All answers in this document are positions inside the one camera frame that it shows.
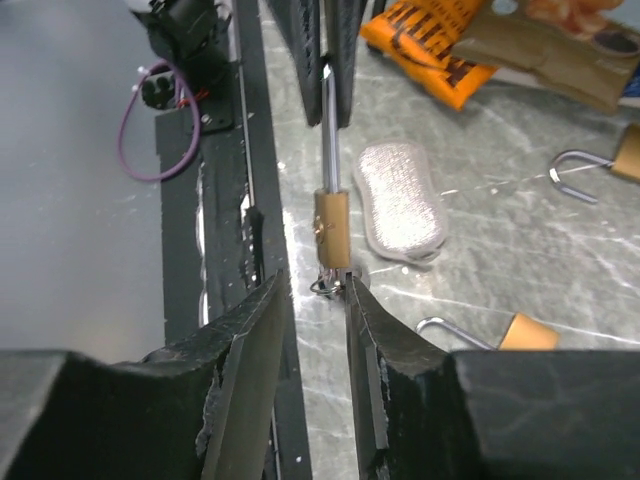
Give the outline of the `open padlock by shelf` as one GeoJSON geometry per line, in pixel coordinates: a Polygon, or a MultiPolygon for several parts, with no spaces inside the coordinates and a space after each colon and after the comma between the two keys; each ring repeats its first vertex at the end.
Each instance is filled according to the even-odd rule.
{"type": "Polygon", "coordinates": [[[521,312],[514,313],[503,325],[496,337],[498,342],[493,344],[441,316],[421,319],[414,331],[421,335],[428,329],[442,330],[472,347],[489,351],[549,351],[556,349],[560,342],[556,330],[521,312]]]}

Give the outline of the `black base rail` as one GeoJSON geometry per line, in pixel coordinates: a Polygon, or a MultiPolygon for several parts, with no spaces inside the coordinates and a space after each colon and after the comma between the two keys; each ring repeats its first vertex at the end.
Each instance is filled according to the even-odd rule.
{"type": "Polygon", "coordinates": [[[197,157],[162,184],[165,338],[168,345],[237,307],[286,272],[284,339],[270,438],[259,479],[312,475],[283,229],[261,11],[225,1],[229,28],[214,41],[228,62],[201,104],[197,157]]]}

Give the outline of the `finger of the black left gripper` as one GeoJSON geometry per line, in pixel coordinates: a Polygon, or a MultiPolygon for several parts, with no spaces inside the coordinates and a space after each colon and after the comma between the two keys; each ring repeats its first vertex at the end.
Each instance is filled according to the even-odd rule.
{"type": "Polygon", "coordinates": [[[317,0],[268,0],[292,56],[307,124],[321,122],[321,30],[317,0]]]}
{"type": "Polygon", "coordinates": [[[351,120],[356,49],[367,3],[367,0],[327,1],[327,47],[335,76],[340,128],[346,128],[351,120]]]}

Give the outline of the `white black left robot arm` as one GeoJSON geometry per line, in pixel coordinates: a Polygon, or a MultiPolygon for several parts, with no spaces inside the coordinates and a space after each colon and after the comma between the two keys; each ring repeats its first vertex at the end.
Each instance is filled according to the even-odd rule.
{"type": "MultiPolygon", "coordinates": [[[[364,1],[269,1],[267,3],[291,54],[307,123],[322,118],[321,77],[326,64],[334,73],[337,122],[351,121],[358,34],[364,1]]],[[[194,76],[224,62],[213,45],[218,13],[213,1],[144,1],[130,11],[147,29],[160,58],[194,76]]]]}

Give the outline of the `large open brass padlock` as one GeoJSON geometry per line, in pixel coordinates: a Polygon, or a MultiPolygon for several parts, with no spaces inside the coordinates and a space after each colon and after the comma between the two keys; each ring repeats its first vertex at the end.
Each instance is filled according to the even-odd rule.
{"type": "Polygon", "coordinates": [[[611,158],[588,151],[571,149],[557,154],[548,167],[548,177],[556,190],[587,204],[597,204],[598,199],[561,177],[560,167],[570,161],[581,162],[593,169],[606,170],[610,174],[632,183],[639,183],[639,124],[631,123],[624,129],[611,158]]]}

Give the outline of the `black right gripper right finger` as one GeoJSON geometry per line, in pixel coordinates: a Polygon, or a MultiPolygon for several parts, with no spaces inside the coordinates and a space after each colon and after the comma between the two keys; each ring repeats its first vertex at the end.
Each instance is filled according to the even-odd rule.
{"type": "Polygon", "coordinates": [[[346,339],[361,479],[416,479],[429,424],[425,381],[445,352],[389,313],[357,277],[345,284],[346,339]]]}

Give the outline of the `orange snack bag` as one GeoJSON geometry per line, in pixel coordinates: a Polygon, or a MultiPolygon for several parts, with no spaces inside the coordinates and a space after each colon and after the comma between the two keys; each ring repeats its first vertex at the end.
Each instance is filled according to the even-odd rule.
{"type": "Polygon", "coordinates": [[[480,1],[397,1],[360,34],[432,96],[460,111],[497,71],[452,53],[481,6],[480,1]]]}

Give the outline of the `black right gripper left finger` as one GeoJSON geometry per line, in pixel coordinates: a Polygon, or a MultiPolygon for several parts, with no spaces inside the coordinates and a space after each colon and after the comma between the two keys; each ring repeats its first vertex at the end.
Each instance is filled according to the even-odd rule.
{"type": "Polygon", "coordinates": [[[270,438],[284,339],[286,272],[276,271],[237,307],[144,361],[181,367],[207,382],[196,402],[200,479],[259,479],[270,438]]]}

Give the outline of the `small brass padlock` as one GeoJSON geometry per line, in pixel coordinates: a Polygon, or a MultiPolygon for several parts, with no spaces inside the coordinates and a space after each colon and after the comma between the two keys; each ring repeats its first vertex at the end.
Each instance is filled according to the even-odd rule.
{"type": "Polygon", "coordinates": [[[314,192],[313,230],[319,275],[310,290],[322,297],[340,294],[351,267],[349,193],[341,187],[337,88],[332,65],[321,78],[322,187],[314,192]]]}

